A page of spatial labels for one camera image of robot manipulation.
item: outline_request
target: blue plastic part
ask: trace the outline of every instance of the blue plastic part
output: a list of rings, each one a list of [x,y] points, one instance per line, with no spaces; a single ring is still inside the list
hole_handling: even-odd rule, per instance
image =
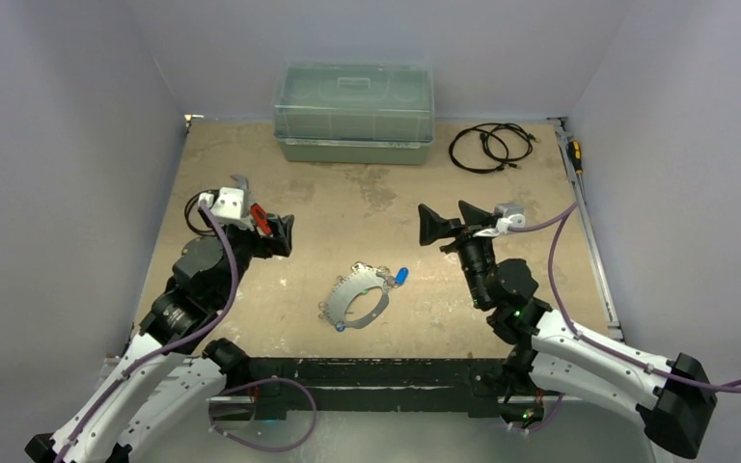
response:
[[[407,267],[401,267],[398,270],[397,276],[394,278],[394,280],[397,282],[397,285],[402,286],[404,284],[404,281],[407,280],[408,273],[410,273],[410,271],[407,270]]]

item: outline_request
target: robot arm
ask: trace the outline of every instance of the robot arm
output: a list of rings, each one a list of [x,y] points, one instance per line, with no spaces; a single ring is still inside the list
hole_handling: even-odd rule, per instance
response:
[[[420,243],[453,239],[440,250],[458,253],[474,307],[492,310],[487,323],[514,346],[503,377],[494,380],[508,384],[514,393],[542,389],[578,396],[639,425],[652,442],[671,453],[697,457],[716,396],[654,373],[665,371],[708,384],[702,365],[685,354],[673,361],[577,323],[569,326],[564,313],[535,298],[538,283],[526,261],[496,264],[491,240],[522,227],[523,209],[499,204],[490,213],[464,202],[458,206],[464,223],[444,219],[421,204]],[[618,354],[636,362],[626,362]]]
[[[126,461],[192,406],[224,389],[226,376],[208,359],[192,360],[193,369],[177,372],[179,381],[166,379],[200,344],[209,325],[219,322],[230,302],[236,282],[221,240],[231,245],[240,278],[254,257],[290,255],[293,216],[266,214],[251,199],[244,178],[238,180],[237,188],[221,188],[201,198],[211,204],[224,235],[201,236],[185,246],[165,292],[152,303],[109,377],[67,424],[28,444],[26,451],[34,461]],[[162,353],[152,356],[155,351]]]

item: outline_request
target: wooden work surface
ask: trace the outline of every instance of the wooden work surface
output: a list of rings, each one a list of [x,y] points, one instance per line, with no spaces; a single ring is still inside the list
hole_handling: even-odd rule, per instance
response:
[[[439,243],[419,246],[417,205],[425,203],[451,218],[459,216],[458,200],[483,209],[513,201],[526,207],[529,224],[535,224],[564,210],[573,194],[551,125],[525,125],[541,140],[535,152],[520,162],[520,169],[486,176],[459,170],[447,156],[448,144],[465,126],[439,124],[426,164],[411,167],[290,163],[270,123],[194,123],[151,258],[138,321],[163,291],[182,247],[195,237],[183,221],[186,201],[200,190],[232,185],[230,175],[239,173],[248,177],[265,210],[296,216],[293,252],[289,259],[252,261],[231,313],[207,340],[227,337],[251,356],[505,357],[510,348],[492,333],[486,313],[473,309],[456,255],[439,252]],[[517,137],[503,137],[513,152],[524,151]],[[474,135],[456,144],[456,152],[468,165],[493,164]],[[498,260],[527,260],[540,283],[536,296],[550,302],[546,269],[553,232],[514,234],[494,242]],[[388,308],[373,323],[338,333],[318,317],[318,305],[337,276],[349,274],[356,261],[393,272],[406,266],[410,276],[391,291]],[[606,334],[577,212],[563,231],[555,272],[572,316]],[[351,309],[370,309],[378,300],[374,296],[371,301],[371,294],[357,298],[363,301]]]

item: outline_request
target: plastic storage box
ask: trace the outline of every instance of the plastic storage box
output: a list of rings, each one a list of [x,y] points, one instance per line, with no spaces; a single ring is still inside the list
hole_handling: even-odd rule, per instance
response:
[[[289,161],[424,164],[433,118],[422,66],[293,63],[274,100],[274,136]]]

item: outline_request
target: gray wall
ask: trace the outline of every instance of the gray wall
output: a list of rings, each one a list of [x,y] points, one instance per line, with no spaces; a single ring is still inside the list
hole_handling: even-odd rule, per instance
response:
[[[638,1],[572,113],[624,332],[741,377],[741,2]],[[741,461],[720,395],[700,461]]]
[[[0,462],[123,346],[183,124],[124,1],[0,0]]]
[[[268,118],[286,58],[433,63],[439,115],[567,114],[631,0],[130,0],[186,113]]]

